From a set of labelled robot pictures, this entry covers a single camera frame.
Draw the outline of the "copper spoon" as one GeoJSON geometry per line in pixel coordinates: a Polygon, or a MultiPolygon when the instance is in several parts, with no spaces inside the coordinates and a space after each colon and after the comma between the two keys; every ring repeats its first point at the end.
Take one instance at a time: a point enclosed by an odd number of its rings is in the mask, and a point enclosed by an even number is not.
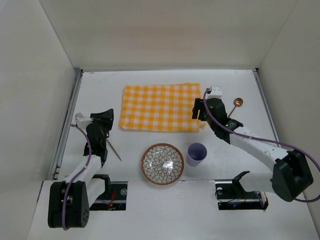
{"type": "Polygon", "coordinates": [[[237,97],[237,98],[233,101],[234,107],[233,107],[233,109],[230,111],[228,117],[230,118],[231,115],[232,115],[232,113],[235,111],[235,109],[241,107],[241,106],[243,105],[243,103],[244,103],[243,99],[240,98],[240,97],[237,97]]]}

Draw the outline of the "yellow checkered cloth napkin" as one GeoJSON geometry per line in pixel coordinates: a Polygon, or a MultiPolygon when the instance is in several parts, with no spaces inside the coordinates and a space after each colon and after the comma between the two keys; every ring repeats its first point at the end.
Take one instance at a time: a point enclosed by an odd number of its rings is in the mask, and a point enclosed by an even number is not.
{"type": "Polygon", "coordinates": [[[126,85],[119,126],[129,131],[196,133],[205,124],[192,119],[200,83],[126,85]]]}

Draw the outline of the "lavender plastic cup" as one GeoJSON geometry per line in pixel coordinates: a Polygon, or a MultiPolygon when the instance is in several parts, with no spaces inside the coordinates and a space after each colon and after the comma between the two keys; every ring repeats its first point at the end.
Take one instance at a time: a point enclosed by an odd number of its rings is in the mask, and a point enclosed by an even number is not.
{"type": "Polygon", "coordinates": [[[187,150],[187,163],[192,166],[198,166],[206,157],[207,148],[199,142],[192,143],[187,150]]]}

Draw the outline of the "floral patterned ceramic plate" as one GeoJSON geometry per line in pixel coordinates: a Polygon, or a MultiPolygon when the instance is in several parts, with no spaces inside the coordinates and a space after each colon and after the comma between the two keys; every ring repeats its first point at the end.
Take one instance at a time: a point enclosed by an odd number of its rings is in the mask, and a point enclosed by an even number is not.
{"type": "Polygon", "coordinates": [[[142,155],[141,171],[144,177],[155,185],[170,185],[176,182],[184,171],[183,155],[171,144],[154,144],[142,155]]]}

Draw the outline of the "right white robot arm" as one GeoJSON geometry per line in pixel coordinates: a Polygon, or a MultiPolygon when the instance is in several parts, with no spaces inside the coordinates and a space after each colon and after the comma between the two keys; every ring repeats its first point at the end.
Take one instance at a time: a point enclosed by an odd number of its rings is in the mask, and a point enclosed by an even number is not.
{"type": "Polygon", "coordinates": [[[292,202],[313,184],[306,153],[294,147],[286,150],[282,143],[256,137],[241,122],[227,116],[221,99],[196,98],[192,118],[207,122],[216,137],[247,152],[271,171],[270,175],[257,177],[247,177],[249,172],[243,171],[232,180],[240,190],[252,192],[258,187],[292,202]]]}

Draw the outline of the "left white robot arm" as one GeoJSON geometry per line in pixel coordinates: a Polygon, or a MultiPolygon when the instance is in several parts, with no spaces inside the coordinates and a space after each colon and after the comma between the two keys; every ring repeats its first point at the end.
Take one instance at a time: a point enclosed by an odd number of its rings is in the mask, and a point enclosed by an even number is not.
{"type": "Polygon", "coordinates": [[[84,228],[89,220],[90,207],[110,186],[108,175],[97,172],[105,165],[108,157],[107,139],[114,122],[112,108],[92,113],[85,117],[75,115],[71,127],[85,137],[83,156],[87,157],[62,181],[50,186],[47,224],[50,228],[84,228]]]}

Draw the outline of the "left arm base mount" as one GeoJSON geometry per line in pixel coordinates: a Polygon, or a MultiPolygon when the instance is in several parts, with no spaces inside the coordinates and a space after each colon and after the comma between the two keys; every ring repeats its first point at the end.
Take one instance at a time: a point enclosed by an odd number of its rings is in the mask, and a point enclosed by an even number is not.
{"type": "Polygon", "coordinates": [[[125,211],[127,207],[128,182],[111,181],[107,174],[96,174],[93,179],[104,180],[105,190],[94,201],[90,211],[125,211]]]}

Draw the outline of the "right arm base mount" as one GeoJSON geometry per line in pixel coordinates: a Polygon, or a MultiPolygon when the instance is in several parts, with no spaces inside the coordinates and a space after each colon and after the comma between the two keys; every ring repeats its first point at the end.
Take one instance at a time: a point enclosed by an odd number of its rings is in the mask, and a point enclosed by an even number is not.
{"type": "Polygon", "coordinates": [[[259,191],[244,191],[231,180],[215,181],[215,198],[221,211],[262,210],[269,206],[267,195],[259,191]]]}

